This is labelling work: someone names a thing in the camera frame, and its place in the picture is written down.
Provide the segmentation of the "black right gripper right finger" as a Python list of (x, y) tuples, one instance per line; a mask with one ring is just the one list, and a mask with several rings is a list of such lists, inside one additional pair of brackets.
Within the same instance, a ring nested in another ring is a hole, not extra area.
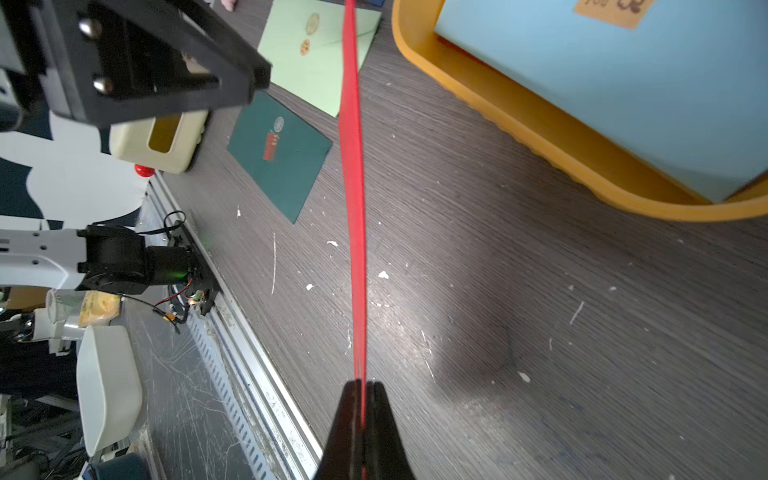
[(366, 384), (365, 414), (363, 465), (366, 478), (415, 480), (382, 382)]

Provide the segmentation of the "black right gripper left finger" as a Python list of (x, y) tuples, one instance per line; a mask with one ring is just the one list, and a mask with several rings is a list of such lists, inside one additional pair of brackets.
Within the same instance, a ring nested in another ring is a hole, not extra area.
[(314, 480), (363, 478), (362, 382), (347, 382), (337, 405)]

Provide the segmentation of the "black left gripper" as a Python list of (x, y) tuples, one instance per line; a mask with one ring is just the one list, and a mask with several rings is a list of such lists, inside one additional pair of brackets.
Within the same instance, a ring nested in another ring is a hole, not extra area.
[(251, 103), (270, 63), (202, 1), (3, 1), (1, 127), (45, 103), (97, 127)]

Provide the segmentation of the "red envelope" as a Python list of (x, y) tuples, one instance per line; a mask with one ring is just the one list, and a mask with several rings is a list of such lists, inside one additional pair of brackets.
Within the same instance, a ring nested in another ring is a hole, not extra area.
[(339, 140), (346, 198), (353, 318), (355, 378), (361, 385), (360, 425), (366, 424), (367, 251), (364, 154), (357, 57), (356, 3), (344, 3), (342, 26), (343, 82)]

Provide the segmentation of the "yellow plastic storage box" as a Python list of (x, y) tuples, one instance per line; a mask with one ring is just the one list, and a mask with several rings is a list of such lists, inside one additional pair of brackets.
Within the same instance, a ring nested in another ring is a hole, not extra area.
[(442, 6), (440, 1), (394, 2), (392, 31), (402, 55), (605, 203), (680, 222), (766, 215), (765, 180), (724, 203), (707, 203), (535, 93), (450, 46), (434, 31)]

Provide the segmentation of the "light blue envelope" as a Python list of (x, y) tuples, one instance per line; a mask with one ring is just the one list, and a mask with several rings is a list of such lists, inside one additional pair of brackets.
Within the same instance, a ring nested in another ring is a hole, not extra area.
[(447, 1), (435, 30), (710, 201), (767, 170), (763, 1)]

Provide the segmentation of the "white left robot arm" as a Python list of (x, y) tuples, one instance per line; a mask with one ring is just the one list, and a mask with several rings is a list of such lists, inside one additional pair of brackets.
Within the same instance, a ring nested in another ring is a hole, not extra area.
[[(270, 64), (202, 1), (5, 1), (1, 5), (1, 127), (38, 106), (103, 128), (245, 106)], [(188, 244), (150, 246), (124, 227), (1, 234), (1, 281), (137, 295), (198, 283)]]

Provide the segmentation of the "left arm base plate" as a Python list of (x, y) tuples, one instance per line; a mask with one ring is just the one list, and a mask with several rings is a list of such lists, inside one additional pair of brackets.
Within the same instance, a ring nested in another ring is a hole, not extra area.
[(192, 314), (200, 317), (207, 315), (213, 309), (221, 287), (204, 257), (204, 250), (194, 241), (186, 226), (186, 213), (182, 210), (167, 213), (163, 228), (166, 229), (168, 245), (184, 251), (182, 264), (176, 262), (184, 276), (178, 286), (168, 286), (169, 297), (160, 306), (169, 305), (176, 317), (175, 323), (182, 325)]

